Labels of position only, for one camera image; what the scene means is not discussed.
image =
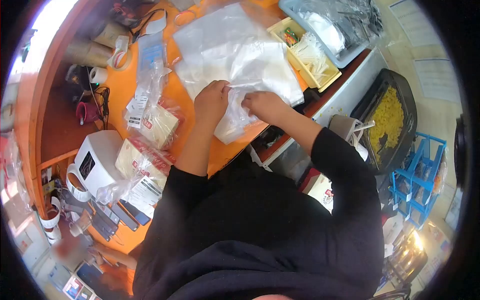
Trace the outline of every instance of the rubber band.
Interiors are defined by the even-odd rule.
[[[185,15],[185,14],[188,14],[188,13],[193,13],[193,19],[191,19],[190,21],[184,23],[184,24],[178,24],[178,17],[180,17],[181,15]],[[188,23],[190,23],[191,21],[195,20],[197,18],[197,14],[194,12],[194,11],[183,11],[183,12],[180,12],[179,14],[177,14],[175,16],[175,18],[173,18],[173,24],[176,26],[176,27],[182,27]]]

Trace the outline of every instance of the orange desk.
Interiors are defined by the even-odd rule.
[[[277,16],[278,19],[284,19],[286,16],[279,9],[277,2],[278,0],[264,0],[264,1],[255,1],[253,3],[258,4],[266,8],[272,15]],[[167,61],[170,64],[170,68],[174,70],[173,61],[181,57],[179,50],[173,39],[171,38],[172,34],[177,30],[173,24],[173,18],[179,13],[177,9],[169,6],[168,4],[161,2],[157,4],[153,9],[163,8],[168,12],[167,17],[167,27],[164,29],[164,43],[167,45]],[[200,17],[202,13],[202,7],[199,9],[196,6],[190,8],[192,11],[195,11],[197,17]],[[155,13],[152,17],[152,20],[157,20],[163,16],[162,13]],[[129,136],[129,133],[126,129],[126,123],[122,117],[122,112],[125,110],[128,102],[131,100],[135,93],[137,87],[136,83],[136,70],[137,70],[137,57],[138,57],[138,44],[135,43],[129,47],[129,51],[132,52],[132,62],[130,65],[123,71],[115,71],[108,67],[108,79],[105,82],[105,86],[110,88],[110,97],[109,97],[109,123],[117,129],[123,139]],[[305,81],[300,77],[299,73],[296,71],[297,78],[300,82],[302,90],[305,90],[308,86]],[[175,100],[178,105],[181,107],[181,111],[185,116],[185,122],[182,126],[176,131],[178,135],[177,139],[174,141],[170,152],[174,156],[178,156],[186,142],[189,132],[192,130],[194,125],[194,108],[193,101],[188,96],[187,91],[183,88],[178,76],[173,71],[168,75],[168,84],[164,87],[163,95]],[[257,122],[245,128],[245,134],[238,140],[225,145],[217,138],[213,138],[211,149],[210,149],[210,158],[208,164],[208,175],[212,176],[216,172],[220,171],[225,165],[229,163],[240,151],[242,151],[253,139],[255,139],[265,128],[267,124],[263,122]],[[123,253],[129,253],[132,249],[138,246],[145,238],[145,234],[148,230],[150,223],[145,226],[141,226],[137,231],[133,232],[128,227],[124,226],[122,223],[119,224],[119,230],[117,231],[116,237],[113,237],[110,242],[104,240],[95,229],[92,227],[89,228],[89,232],[92,236],[99,242],[104,245],[119,250]]]

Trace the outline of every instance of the shelf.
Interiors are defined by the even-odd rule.
[[[62,88],[52,88],[45,109],[39,165],[46,168],[75,155],[85,137],[96,131],[94,123],[80,125]]]

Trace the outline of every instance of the cardboard box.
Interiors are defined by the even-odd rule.
[[[138,167],[143,175],[163,188],[174,163],[170,153],[150,147],[141,137],[129,137],[123,141],[115,167],[126,179],[132,178]]]

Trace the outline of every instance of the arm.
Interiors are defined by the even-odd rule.
[[[248,93],[242,106],[250,110],[250,115],[280,127],[311,155],[313,142],[322,129],[320,124],[297,113],[272,92]]]
[[[124,264],[129,269],[135,270],[136,267],[137,267],[137,260],[136,259],[134,259],[133,257],[128,256],[128,255],[126,255],[126,254],[124,254],[120,251],[110,249],[110,248],[105,247],[104,245],[102,245],[100,243],[95,243],[92,248],[97,250],[100,254],[111,257],[112,259],[118,261],[119,263]]]
[[[333,217],[365,219],[372,209],[380,215],[375,177],[355,148],[328,129],[297,113],[271,92],[245,96],[250,114],[280,127],[311,155],[315,167],[331,181],[335,193]]]
[[[206,176],[213,132],[228,106],[229,82],[213,81],[195,98],[195,126],[175,164],[184,172]]]
[[[156,280],[185,241],[183,225],[190,211],[205,198],[210,144],[228,106],[227,81],[213,81],[195,98],[195,125],[177,163],[170,170],[143,241],[135,282]]]

